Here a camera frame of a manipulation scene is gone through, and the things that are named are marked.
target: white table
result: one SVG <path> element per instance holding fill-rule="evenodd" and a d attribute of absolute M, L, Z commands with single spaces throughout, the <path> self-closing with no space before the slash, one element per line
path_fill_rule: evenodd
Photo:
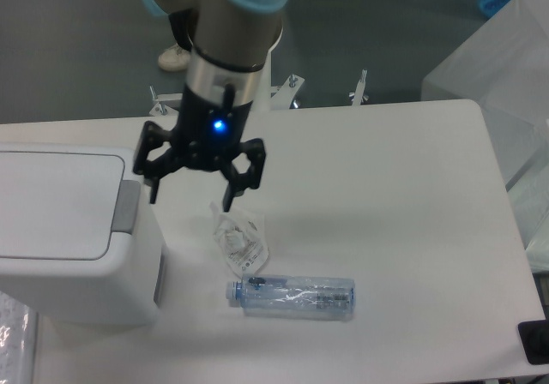
<path fill-rule="evenodd" d="M 2 141 L 133 147 L 144 119 L 0 126 Z M 157 117 L 165 128 L 173 117 Z M 356 280 L 349 322 L 245 317 L 211 237 L 219 173 L 162 181 L 170 250 L 159 321 L 42 318 L 36 384 L 429 383 L 537 375 L 516 326 L 543 318 L 479 107 L 470 101 L 254 113 L 264 273 Z"/>

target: plastic sheet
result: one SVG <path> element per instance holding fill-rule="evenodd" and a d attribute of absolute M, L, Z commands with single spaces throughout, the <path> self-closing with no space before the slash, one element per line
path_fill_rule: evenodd
<path fill-rule="evenodd" d="M 0 383 L 31 384 L 38 316 L 0 292 Z"/>

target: robotic arm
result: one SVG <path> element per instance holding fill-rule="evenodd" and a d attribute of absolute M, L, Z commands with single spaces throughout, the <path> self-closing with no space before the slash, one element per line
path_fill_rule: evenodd
<path fill-rule="evenodd" d="M 147 121 L 135 153 L 134 173 L 151 186 L 154 203 L 161 178 L 182 167 L 221 171 L 228 181 L 223 209 L 246 189 L 259 188 L 265 148 L 259 138 L 240 142 L 257 85 L 287 0 L 196 0 L 199 20 L 175 127 Z M 157 159 L 149 153 L 167 142 Z M 241 153 L 250 161 L 238 173 Z"/>

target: black object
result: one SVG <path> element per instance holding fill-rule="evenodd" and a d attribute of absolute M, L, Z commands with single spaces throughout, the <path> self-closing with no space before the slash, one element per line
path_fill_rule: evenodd
<path fill-rule="evenodd" d="M 549 364 L 549 321 L 524 321 L 518 325 L 526 358 L 533 365 Z"/>
<path fill-rule="evenodd" d="M 226 85 L 221 107 L 194 94 L 185 86 L 178 121 L 171 131 L 147 121 L 134 155 L 133 172 L 143 175 L 151 187 L 150 202 L 156 202 L 160 179 L 187 167 L 191 170 L 221 171 L 228 181 L 223 210 L 231 209 L 234 197 L 246 189 L 258 189 L 265 164 L 265 147 L 261 139 L 240 142 L 251 103 L 233 107 L 235 89 Z M 170 148 L 157 159 L 148 154 L 165 142 Z M 238 173 L 232 161 L 241 153 L 250 161 L 248 170 Z"/>

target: person's leg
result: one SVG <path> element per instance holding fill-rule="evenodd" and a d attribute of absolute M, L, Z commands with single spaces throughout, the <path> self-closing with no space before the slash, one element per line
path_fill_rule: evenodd
<path fill-rule="evenodd" d="M 158 65 L 164 71 L 183 71 L 189 66 L 192 44 L 187 34 L 187 20 L 191 11 L 188 9 L 168 15 L 176 44 L 158 57 Z"/>
<path fill-rule="evenodd" d="M 187 51 L 190 51 L 192 48 L 189 34 L 187 34 L 187 20 L 189 20 L 191 13 L 192 9 L 187 9 L 168 16 L 170 25 L 172 26 L 173 38 L 175 38 L 181 48 Z"/>

